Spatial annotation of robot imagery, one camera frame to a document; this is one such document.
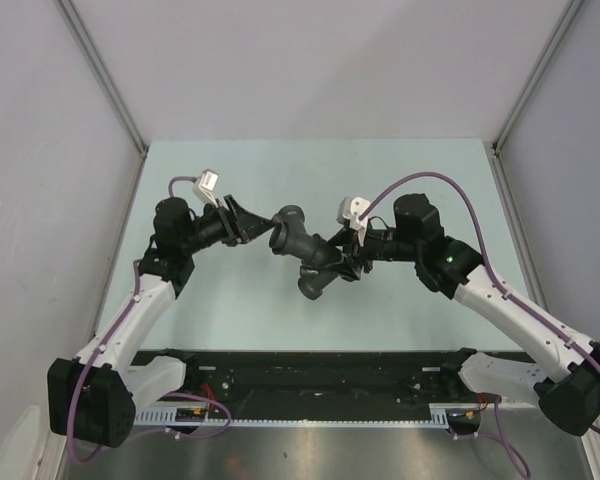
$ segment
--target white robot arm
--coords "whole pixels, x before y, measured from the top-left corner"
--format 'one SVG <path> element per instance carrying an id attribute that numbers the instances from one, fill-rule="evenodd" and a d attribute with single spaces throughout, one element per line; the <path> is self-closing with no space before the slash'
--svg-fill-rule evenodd
<path id="1" fill-rule="evenodd" d="M 273 227 L 244 210 L 231 195 L 217 200 L 217 175 L 198 177 L 194 192 L 205 202 L 192 218 L 187 203 L 170 197 L 156 206 L 155 234 L 134 265 L 136 285 L 106 329 L 75 358 L 57 359 L 47 373 L 51 430 L 97 445 L 117 447 L 127 438 L 137 410 L 178 390 L 187 365 L 169 353 L 129 371 L 143 340 L 178 298 L 194 270 L 192 255 L 215 243 L 244 245 Z"/>
<path id="2" fill-rule="evenodd" d="M 418 176 L 441 177 L 426 172 L 411 178 Z M 385 224 L 382 230 L 371 228 L 366 218 L 377 201 L 345 199 L 337 216 L 343 228 L 329 240 L 306 233 L 299 207 L 286 206 L 278 212 L 279 223 L 269 245 L 274 254 L 303 261 L 300 291 L 316 300 L 338 277 L 360 280 L 374 261 L 413 262 L 429 290 L 480 314 L 536 362 L 514 362 L 462 349 L 443 371 L 473 392 L 538 404 L 559 428 L 583 435 L 600 415 L 600 342 L 549 315 L 500 278 L 486 256 L 447 236 L 438 210 L 425 195 L 399 197 L 393 205 L 396 227 Z"/>

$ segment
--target gray wall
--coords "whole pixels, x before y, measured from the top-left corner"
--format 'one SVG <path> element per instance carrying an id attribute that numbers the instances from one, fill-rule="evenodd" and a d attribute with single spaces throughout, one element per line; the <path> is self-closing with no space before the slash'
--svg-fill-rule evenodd
<path id="1" fill-rule="evenodd" d="M 503 157 L 550 310 L 600 338 L 600 0 L 584 9 Z"/>
<path id="2" fill-rule="evenodd" d="M 486 140 L 568 0 L 75 3 L 151 140 Z"/>
<path id="3" fill-rule="evenodd" d="M 140 159 L 104 98 L 51 0 L 0 2 L 0 447 L 105 285 Z"/>

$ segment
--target red wire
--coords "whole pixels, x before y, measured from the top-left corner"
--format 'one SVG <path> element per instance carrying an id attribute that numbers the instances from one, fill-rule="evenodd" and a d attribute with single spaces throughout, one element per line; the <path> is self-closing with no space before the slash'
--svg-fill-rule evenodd
<path id="1" fill-rule="evenodd" d="M 479 393 L 478 400 L 480 400 L 480 412 L 484 412 L 487 409 L 487 407 L 489 406 L 489 399 L 487 398 L 487 396 L 484 393 Z"/>
<path id="2" fill-rule="evenodd" d="M 203 383 L 200 385 L 205 392 L 207 392 L 207 398 L 211 399 L 211 400 L 215 400 L 216 396 L 213 394 L 213 390 L 211 390 L 211 387 L 209 386 L 208 383 Z M 207 407 L 209 413 L 211 413 L 213 411 L 213 406 L 211 404 L 209 404 L 209 406 Z"/>

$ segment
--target white bracket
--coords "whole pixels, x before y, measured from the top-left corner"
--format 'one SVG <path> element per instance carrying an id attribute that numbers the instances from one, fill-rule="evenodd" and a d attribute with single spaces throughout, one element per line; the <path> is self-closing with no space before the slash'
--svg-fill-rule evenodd
<path id="1" fill-rule="evenodd" d="M 166 393 L 178 390 L 184 383 L 187 366 L 172 357 L 155 357 L 148 365 L 123 377 L 133 394 L 136 411 L 144 410 Z"/>
<path id="2" fill-rule="evenodd" d="M 213 170 L 204 170 L 193 184 L 193 193 L 202 203 L 218 206 L 218 200 L 213 195 L 213 189 L 218 181 L 218 174 Z"/>
<path id="3" fill-rule="evenodd" d="M 364 245 L 364 237 L 367 234 L 369 218 L 360 220 L 359 217 L 369 207 L 371 202 L 362 197 L 347 197 L 338 207 L 338 223 L 344 225 L 349 221 L 349 228 L 358 232 L 358 243 Z"/>
<path id="4" fill-rule="evenodd" d="M 471 355 L 462 364 L 458 375 L 472 392 L 496 393 L 531 405 L 538 403 L 533 386 L 547 378 L 535 363 L 503 360 L 484 353 Z"/>

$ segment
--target metal floor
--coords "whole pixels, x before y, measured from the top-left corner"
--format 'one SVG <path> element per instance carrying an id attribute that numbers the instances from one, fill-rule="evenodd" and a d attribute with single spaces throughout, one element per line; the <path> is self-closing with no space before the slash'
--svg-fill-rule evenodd
<path id="1" fill-rule="evenodd" d="M 503 410 L 507 435 L 542 480 L 592 479 L 580 439 L 532 409 Z M 493 411 L 483 432 L 496 432 Z M 87 466 L 63 461 L 64 480 L 482 480 L 519 479 L 504 449 L 454 442 L 443 430 L 236 427 L 211 440 L 156 434 Z"/>

